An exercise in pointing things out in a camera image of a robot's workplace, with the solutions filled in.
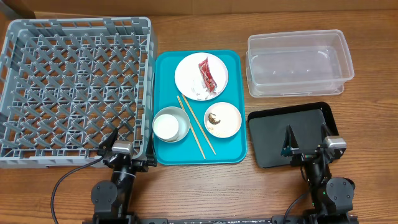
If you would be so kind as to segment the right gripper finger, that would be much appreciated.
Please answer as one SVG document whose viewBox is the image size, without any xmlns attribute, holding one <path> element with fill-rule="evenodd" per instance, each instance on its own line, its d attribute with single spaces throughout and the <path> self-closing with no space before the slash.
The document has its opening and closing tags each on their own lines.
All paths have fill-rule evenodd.
<svg viewBox="0 0 398 224">
<path fill-rule="evenodd" d="M 332 135 L 332 132 L 330 131 L 329 127 L 325 123 L 323 123 L 321 125 L 321 133 L 322 133 L 323 138 L 326 138 L 326 137 Z"/>
<path fill-rule="evenodd" d="M 282 146 L 280 154 L 281 156 L 293 156 L 294 154 L 297 154 L 298 151 L 299 151 L 299 145 L 295 138 L 292 127 L 288 125 L 286 127 L 284 144 Z"/>
</svg>

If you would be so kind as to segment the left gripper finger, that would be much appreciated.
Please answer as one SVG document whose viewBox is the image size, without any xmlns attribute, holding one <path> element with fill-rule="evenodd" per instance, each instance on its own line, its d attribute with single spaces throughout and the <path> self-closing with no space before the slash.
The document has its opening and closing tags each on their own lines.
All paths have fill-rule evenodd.
<svg viewBox="0 0 398 224">
<path fill-rule="evenodd" d="M 157 158 L 156 158 L 156 154 L 155 154 L 155 150 L 154 150 L 154 140 L 153 140 L 152 133 L 150 134 L 149 140 L 147 143 L 146 158 L 147 158 L 148 166 L 156 166 L 157 165 Z"/>
<path fill-rule="evenodd" d="M 118 138 L 118 128 L 115 128 L 113 132 L 98 146 L 97 155 L 105 155 L 108 151 L 111 151 L 113 144 Z"/>
</svg>

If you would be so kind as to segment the grey bowl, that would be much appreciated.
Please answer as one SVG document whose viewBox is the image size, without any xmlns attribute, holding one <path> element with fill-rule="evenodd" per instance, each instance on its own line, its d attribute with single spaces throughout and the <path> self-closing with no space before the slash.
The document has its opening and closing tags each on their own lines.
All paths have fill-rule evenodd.
<svg viewBox="0 0 398 224">
<path fill-rule="evenodd" d="M 155 119 L 162 114 L 171 114 L 177 118 L 178 123 L 179 123 L 179 132 L 178 132 L 178 136 L 177 136 L 176 140 L 174 140 L 174 141 L 164 141 L 162 139 L 160 139 L 160 140 L 164 141 L 164 142 L 177 142 L 177 141 L 182 140 L 190 130 L 189 123 L 188 123 L 188 115 L 181 108 L 178 108 L 175 106 L 169 106 L 169 107 L 161 109 L 155 115 L 153 123 L 154 123 Z"/>
</svg>

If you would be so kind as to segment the small white dish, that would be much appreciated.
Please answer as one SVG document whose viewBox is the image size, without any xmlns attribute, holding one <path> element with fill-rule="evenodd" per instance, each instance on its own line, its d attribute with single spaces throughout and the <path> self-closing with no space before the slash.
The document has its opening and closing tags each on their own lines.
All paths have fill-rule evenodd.
<svg viewBox="0 0 398 224">
<path fill-rule="evenodd" d="M 208 115 L 214 113 L 220 123 L 213 125 L 208 121 Z M 234 136 L 242 124 L 242 116 L 239 110 L 227 102 L 219 102 L 211 105 L 205 112 L 204 124 L 206 130 L 217 138 L 229 138 Z"/>
</svg>

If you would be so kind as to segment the brown food scrap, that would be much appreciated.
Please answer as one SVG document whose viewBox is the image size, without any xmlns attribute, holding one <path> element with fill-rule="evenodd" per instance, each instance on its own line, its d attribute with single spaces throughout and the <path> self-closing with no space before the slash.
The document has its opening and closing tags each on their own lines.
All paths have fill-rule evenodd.
<svg viewBox="0 0 398 224">
<path fill-rule="evenodd" d="M 209 121 L 211 124 L 213 124 L 213 125 L 216 125 L 216 124 L 218 124 L 218 123 L 221 122 L 221 120 L 218 119 L 214 113 L 210 113 L 210 114 L 208 115 L 208 121 Z"/>
</svg>

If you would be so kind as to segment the large white plate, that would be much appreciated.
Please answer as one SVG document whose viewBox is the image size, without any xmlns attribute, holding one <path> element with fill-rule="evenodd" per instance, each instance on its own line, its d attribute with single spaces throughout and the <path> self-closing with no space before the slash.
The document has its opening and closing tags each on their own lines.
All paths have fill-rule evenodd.
<svg viewBox="0 0 398 224">
<path fill-rule="evenodd" d="M 207 60 L 207 67 L 215 88 L 210 91 L 199 65 Z M 184 96 L 191 100 L 207 101 L 216 98 L 228 84 L 229 73 L 224 62 L 217 56 L 199 52 L 183 58 L 175 69 L 175 84 Z"/>
</svg>

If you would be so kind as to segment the red snack wrapper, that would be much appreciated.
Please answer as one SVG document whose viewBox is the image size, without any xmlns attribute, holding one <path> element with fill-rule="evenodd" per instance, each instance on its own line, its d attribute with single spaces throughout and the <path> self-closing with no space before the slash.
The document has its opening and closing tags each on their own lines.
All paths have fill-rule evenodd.
<svg viewBox="0 0 398 224">
<path fill-rule="evenodd" d="M 198 64 L 198 68 L 200 70 L 202 79 L 204 81 L 204 84 L 206 86 L 206 89 L 209 92 L 214 92 L 214 90 L 217 87 L 216 82 L 213 79 L 213 76 L 210 72 L 210 67 L 209 67 L 209 63 L 208 63 L 208 59 L 206 58 L 204 61 L 200 62 Z"/>
</svg>

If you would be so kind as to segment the white paper cup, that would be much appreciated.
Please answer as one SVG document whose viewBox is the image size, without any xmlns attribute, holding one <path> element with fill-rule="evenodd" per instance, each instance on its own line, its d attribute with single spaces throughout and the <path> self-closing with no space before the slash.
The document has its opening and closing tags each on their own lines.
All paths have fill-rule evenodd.
<svg viewBox="0 0 398 224">
<path fill-rule="evenodd" d="M 164 141 L 176 140 L 179 132 L 179 123 L 175 116 L 162 114 L 153 123 L 155 135 Z"/>
</svg>

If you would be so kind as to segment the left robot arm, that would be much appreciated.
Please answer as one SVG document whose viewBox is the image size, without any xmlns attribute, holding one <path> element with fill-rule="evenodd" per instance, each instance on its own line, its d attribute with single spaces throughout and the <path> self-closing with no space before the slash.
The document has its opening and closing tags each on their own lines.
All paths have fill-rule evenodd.
<svg viewBox="0 0 398 224">
<path fill-rule="evenodd" d="M 138 224 L 139 217 L 128 210 L 133 183 L 137 172 L 147 172 L 150 166 L 157 165 L 153 147 L 153 134 L 142 154 L 132 155 L 134 145 L 119 142 L 118 130 L 114 131 L 98 146 L 97 155 L 102 156 L 104 165 L 112 168 L 110 180 L 98 182 L 91 190 L 94 205 L 92 223 L 130 223 Z"/>
</svg>

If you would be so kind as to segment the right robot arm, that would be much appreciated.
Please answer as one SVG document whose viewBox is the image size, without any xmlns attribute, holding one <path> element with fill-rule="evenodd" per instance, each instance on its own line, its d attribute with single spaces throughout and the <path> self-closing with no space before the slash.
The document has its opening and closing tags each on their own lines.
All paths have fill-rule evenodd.
<svg viewBox="0 0 398 224">
<path fill-rule="evenodd" d="M 351 179 L 333 177 L 329 163 L 340 159 L 346 150 L 346 142 L 333 135 L 328 126 L 321 125 L 323 141 L 313 149 L 301 149 L 291 126 L 286 127 L 281 155 L 291 157 L 290 165 L 300 167 L 308 191 L 290 204 L 282 223 L 355 224 L 358 217 L 350 215 L 353 209 L 355 184 Z M 311 196 L 313 208 L 303 215 L 293 217 L 290 211 L 306 196 Z"/>
</svg>

